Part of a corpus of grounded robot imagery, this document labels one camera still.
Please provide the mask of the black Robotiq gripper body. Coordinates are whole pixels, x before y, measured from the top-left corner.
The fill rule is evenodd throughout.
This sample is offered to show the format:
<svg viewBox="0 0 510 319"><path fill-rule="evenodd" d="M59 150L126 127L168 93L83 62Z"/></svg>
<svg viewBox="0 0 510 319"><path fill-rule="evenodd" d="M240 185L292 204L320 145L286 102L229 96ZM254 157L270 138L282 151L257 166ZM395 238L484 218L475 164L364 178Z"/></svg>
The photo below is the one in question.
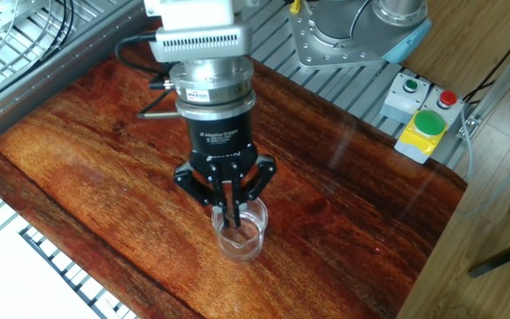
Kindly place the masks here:
<svg viewBox="0 0 510 319"><path fill-rule="evenodd" d="M251 130L251 111L217 121L187 119L192 152L190 165L202 176L208 176L215 164L223 176L229 176L235 162L246 174L258 157Z"/></svg>

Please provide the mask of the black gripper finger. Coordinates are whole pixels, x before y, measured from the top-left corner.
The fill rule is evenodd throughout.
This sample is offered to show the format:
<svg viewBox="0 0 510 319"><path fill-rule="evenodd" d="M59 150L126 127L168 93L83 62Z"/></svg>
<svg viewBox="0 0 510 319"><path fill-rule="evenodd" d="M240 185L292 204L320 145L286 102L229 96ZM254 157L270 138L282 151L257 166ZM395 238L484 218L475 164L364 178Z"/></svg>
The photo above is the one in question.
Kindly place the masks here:
<svg viewBox="0 0 510 319"><path fill-rule="evenodd" d="M174 181L181 189L186 191L200 205L212 205L219 208L223 218L223 226L228 228L228 204L223 188L223 182L220 178L220 169L216 165L211 165L210 170L211 173L207 176L207 180L212 185L212 188L200 182L194 176L194 168L189 162L185 162L175 169Z"/></svg>
<svg viewBox="0 0 510 319"><path fill-rule="evenodd" d="M240 164L236 161L233 161L231 164L232 204L235 227L241 226L240 207L248 201L257 199L276 173L276 162L273 157L259 155L255 163L258 167L257 171L245 185L242 185L242 178L245 176L245 173L241 170Z"/></svg>

